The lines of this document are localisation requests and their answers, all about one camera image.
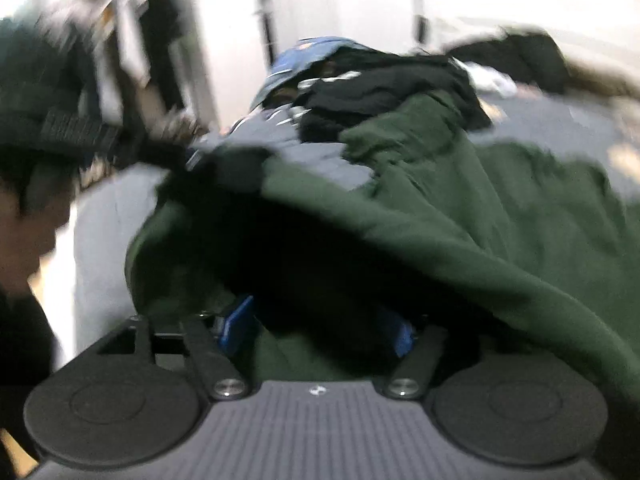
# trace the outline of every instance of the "black shirt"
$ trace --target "black shirt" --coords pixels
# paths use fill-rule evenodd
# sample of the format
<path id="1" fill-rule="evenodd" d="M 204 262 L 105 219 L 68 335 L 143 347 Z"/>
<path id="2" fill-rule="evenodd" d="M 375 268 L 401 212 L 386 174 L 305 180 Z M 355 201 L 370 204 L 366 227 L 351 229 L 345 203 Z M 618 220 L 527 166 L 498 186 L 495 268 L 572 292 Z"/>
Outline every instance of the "black shirt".
<path id="1" fill-rule="evenodd" d="M 22 409 L 33 387 L 51 370 L 54 335 L 38 301 L 29 296 L 7 301 L 0 296 L 0 428 L 36 458 L 24 427 Z M 14 478 L 11 463 L 0 446 L 0 479 Z"/>
<path id="2" fill-rule="evenodd" d="M 296 98 L 294 106 L 309 110 L 300 121 L 298 133 L 303 142 L 337 142 L 341 131 L 395 110 L 413 95 L 436 90 L 446 91 L 453 100 L 465 129 L 491 125 L 468 73 L 446 56 L 338 49 L 331 63 L 336 72 L 348 69 L 361 73 L 353 78 L 316 81 Z"/>

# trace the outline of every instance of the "white cloth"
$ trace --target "white cloth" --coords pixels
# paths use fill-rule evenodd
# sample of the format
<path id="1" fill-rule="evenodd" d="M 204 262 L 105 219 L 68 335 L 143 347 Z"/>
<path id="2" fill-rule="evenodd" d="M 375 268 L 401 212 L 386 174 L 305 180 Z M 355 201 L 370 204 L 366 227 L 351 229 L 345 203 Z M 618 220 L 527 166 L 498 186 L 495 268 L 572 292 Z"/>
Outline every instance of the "white cloth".
<path id="1" fill-rule="evenodd" d="M 457 59 L 455 61 L 468 72 L 471 84 L 477 92 L 492 92 L 502 97 L 514 97 L 518 93 L 515 81 L 495 68 L 477 63 L 462 63 Z"/>
<path id="2" fill-rule="evenodd" d="M 324 81 L 325 83 L 333 83 L 334 81 L 339 81 L 339 80 L 347 81 L 349 79 L 355 79 L 360 75 L 361 75 L 361 72 L 358 72 L 356 70 L 349 70 L 348 72 L 345 72 L 344 74 L 341 74 L 336 77 L 323 77 L 322 81 Z M 300 81 L 300 83 L 298 83 L 298 90 L 300 91 L 308 90 L 314 85 L 316 81 L 320 81 L 320 78 L 316 77 L 313 79 L 305 79 L 304 81 Z"/>

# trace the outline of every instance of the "blue jacket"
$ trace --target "blue jacket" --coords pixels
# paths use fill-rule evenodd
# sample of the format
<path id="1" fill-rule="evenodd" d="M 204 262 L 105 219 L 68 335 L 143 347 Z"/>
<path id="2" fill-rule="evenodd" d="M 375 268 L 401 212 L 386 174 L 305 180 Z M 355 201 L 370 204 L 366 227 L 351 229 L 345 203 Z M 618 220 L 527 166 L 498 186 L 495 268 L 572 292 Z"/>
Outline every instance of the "blue jacket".
<path id="1" fill-rule="evenodd" d="M 260 88 L 258 95 L 251 103 L 251 110 L 262 104 L 267 95 L 287 81 L 295 78 L 299 73 L 309 68 L 313 63 L 331 56 L 342 46 L 368 50 L 369 47 L 356 43 L 348 38 L 338 36 L 323 36 L 300 40 L 295 46 L 285 50 L 273 63 L 271 71 Z"/>

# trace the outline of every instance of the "black circular pad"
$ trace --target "black circular pad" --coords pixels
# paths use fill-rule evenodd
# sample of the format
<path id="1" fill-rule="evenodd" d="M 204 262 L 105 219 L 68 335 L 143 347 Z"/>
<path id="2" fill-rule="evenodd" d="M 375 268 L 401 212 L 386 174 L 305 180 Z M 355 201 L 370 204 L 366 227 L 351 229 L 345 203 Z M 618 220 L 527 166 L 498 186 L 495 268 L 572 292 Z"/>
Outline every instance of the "black circular pad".
<path id="1" fill-rule="evenodd" d="M 517 466 L 588 453 L 607 422 L 600 391 L 552 356 L 492 356 L 445 381 L 433 411 L 459 446 Z"/>
<path id="2" fill-rule="evenodd" d="M 123 467 L 171 449 L 199 415 L 180 375 L 126 355 L 95 356 L 38 386 L 25 405 L 36 443 L 66 463 Z"/>

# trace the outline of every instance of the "green blanket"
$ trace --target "green blanket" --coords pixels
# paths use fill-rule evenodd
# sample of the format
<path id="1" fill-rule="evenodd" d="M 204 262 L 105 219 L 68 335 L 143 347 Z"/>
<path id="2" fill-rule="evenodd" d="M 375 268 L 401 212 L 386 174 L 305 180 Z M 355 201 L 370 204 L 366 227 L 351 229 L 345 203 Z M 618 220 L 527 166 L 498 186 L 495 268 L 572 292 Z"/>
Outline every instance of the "green blanket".
<path id="1" fill-rule="evenodd" d="M 171 177 L 127 257 L 136 309 L 177 317 L 258 290 L 274 301 L 238 362 L 290 380 L 383 372 L 376 302 L 489 313 L 640 402 L 638 206 L 588 162 L 475 147 L 460 124 L 434 92 L 344 131 L 344 158 L 375 172 L 352 192 L 275 156 L 258 205 Z"/>

